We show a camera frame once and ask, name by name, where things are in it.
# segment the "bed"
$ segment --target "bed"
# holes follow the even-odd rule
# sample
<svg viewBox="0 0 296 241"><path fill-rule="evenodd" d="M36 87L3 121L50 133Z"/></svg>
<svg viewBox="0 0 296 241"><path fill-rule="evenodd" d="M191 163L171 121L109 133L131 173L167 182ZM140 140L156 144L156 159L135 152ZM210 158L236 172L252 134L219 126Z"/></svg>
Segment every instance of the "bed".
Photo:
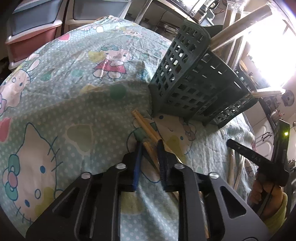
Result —
<svg viewBox="0 0 296 241"><path fill-rule="evenodd" d="M170 43L107 16L44 45L2 83L0 205L23 236L82 172L106 171L146 137L134 109L195 172L227 179L226 140L254 147L242 114L222 129L161 113L151 117L148 83ZM121 239L177 240L178 203L162 191L149 156L141 165L137 191L121 197ZM238 188L244 200L254 172L246 161Z"/></svg>

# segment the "yellow sleeve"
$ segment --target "yellow sleeve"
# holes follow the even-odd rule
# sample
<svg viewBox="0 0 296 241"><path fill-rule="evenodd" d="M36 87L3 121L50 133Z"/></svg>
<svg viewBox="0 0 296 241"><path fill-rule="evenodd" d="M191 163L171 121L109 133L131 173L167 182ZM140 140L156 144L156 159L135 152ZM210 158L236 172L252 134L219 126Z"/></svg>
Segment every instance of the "yellow sleeve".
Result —
<svg viewBox="0 0 296 241"><path fill-rule="evenodd" d="M264 221L272 235L278 231L285 221L287 201L288 196L283 193L283 201L279 210L275 213L275 215Z"/></svg>

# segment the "pink drawer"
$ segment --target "pink drawer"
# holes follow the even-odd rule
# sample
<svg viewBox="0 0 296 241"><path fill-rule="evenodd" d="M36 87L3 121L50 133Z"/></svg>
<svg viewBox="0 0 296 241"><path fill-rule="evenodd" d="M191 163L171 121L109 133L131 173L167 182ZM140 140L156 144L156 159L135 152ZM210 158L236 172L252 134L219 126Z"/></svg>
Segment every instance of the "pink drawer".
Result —
<svg viewBox="0 0 296 241"><path fill-rule="evenodd" d="M31 38L9 44L12 61L17 62L27 58L42 45L54 40L56 30L57 28L52 28Z"/></svg>

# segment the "cabinet handle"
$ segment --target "cabinet handle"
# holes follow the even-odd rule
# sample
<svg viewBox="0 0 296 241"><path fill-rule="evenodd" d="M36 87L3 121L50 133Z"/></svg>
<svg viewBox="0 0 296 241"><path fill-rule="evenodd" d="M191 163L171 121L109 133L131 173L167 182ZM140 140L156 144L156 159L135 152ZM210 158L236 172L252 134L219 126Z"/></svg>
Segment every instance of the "cabinet handle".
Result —
<svg viewBox="0 0 296 241"><path fill-rule="evenodd" d="M268 136L264 137L262 141L264 141L264 139L267 138L267 137L271 137L271 135L268 135Z"/></svg>
<svg viewBox="0 0 296 241"><path fill-rule="evenodd" d="M263 136L264 136L265 134L270 134L270 131L265 132L265 133L262 135L261 139L263 138Z"/></svg>

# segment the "kitchen cabinet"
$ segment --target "kitchen cabinet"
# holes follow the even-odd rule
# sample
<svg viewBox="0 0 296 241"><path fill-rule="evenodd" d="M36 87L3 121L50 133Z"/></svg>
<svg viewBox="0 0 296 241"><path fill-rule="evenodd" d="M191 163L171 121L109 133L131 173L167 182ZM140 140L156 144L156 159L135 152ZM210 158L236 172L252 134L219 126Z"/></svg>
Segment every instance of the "kitchen cabinet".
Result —
<svg viewBox="0 0 296 241"><path fill-rule="evenodd" d="M248 121L252 127L266 118L266 114L264 113L264 110L262 109L259 101L250 109L246 110L244 113L246 114Z"/></svg>
<svg viewBox="0 0 296 241"><path fill-rule="evenodd" d="M274 143L274 133L267 118L253 126L255 133L256 151L267 159L271 159Z"/></svg>

